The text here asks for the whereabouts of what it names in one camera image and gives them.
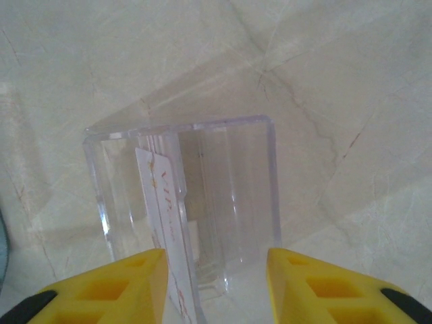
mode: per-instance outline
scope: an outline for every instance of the transparent plastic case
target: transparent plastic case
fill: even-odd
[[[84,150],[113,260],[166,248],[185,323],[272,323],[281,245],[275,130],[258,115],[89,128]]]

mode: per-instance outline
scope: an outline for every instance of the black rubber edge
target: black rubber edge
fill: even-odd
[[[57,292],[47,290],[24,299],[9,312],[0,317],[0,324],[27,324],[56,297]]]
[[[416,323],[432,323],[432,312],[413,297],[391,288],[383,288],[381,293]]]

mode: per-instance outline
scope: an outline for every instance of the square hole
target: square hole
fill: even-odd
[[[78,296],[79,300],[117,300],[129,282],[118,279],[100,279],[90,282]]]
[[[103,314],[101,313],[59,313],[53,324],[97,324]]]
[[[305,260],[299,258],[298,256],[294,256],[294,255],[290,255],[288,257],[288,261],[292,265],[308,265],[308,263]]]
[[[361,297],[354,286],[340,278],[308,278],[306,281],[320,298]]]
[[[374,308],[331,308],[329,312],[337,324],[390,324],[390,321]]]

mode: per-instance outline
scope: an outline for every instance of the paper label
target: paper label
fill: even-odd
[[[171,163],[141,148],[136,158],[153,242],[167,252],[169,297],[185,323],[197,323]]]

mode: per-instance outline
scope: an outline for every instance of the marble surface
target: marble surface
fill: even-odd
[[[283,245],[432,308],[432,2],[0,6],[0,313],[109,261],[83,129],[177,113],[272,117]]]

